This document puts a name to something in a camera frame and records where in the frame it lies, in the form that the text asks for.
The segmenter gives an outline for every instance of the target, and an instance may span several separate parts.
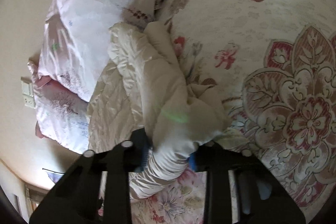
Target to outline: green light spot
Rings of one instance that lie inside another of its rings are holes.
[[[174,121],[174,122],[179,122],[179,123],[186,123],[188,122],[189,118],[186,114],[184,113],[171,113],[166,110],[162,110],[162,114],[166,116],[168,119]]]
[[[54,44],[52,45],[52,49],[53,49],[54,51],[56,51],[58,48],[59,48],[59,45],[58,45],[57,43],[54,43]]]

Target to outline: white pillowcase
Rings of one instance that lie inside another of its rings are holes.
[[[154,20],[154,10],[160,2],[54,0],[45,27],[39,76],[50,75],[80,98],[89,101],[109,60],[108,28],[125,21],[143,29]]]
[[[57,141],[71,151],[82,154],[88,149],[87,102],[49,76],[40,79],[37,65],[28,62],[36,103],[36,133]]]

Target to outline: crumpled white blanket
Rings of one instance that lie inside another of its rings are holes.
[[[117,23],[110,32],[110,62],[88,107],[89,148],[110,150],[145,128],[153,151],[144,171],[130,179],[131,199],[147,198],[173,182],[199,145],[219,137],[221,143],[234,142],[232,147],[246,141],[237,132],[224,133],[230,119],[215,87],[186,84],[162,23],[148,24],[143,33]]]

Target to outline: green leaf print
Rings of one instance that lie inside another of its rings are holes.
[[[192,209],[201,209],[202,207],[204,207],[204,200],[202,198],[194,196],[187,198],[184,201],[184,205]]]
[[[181,187],[181,193],[182,195],[190,194],[193,189],[189,186],[182,186]]]

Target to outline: floral bedspread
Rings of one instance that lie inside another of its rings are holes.
[[[187,169],[165,190],[131,205],[133,224],[203,224],[206,173]]]
[[[336,0],[166,0],[159,20],[309,222],[336,185]]]

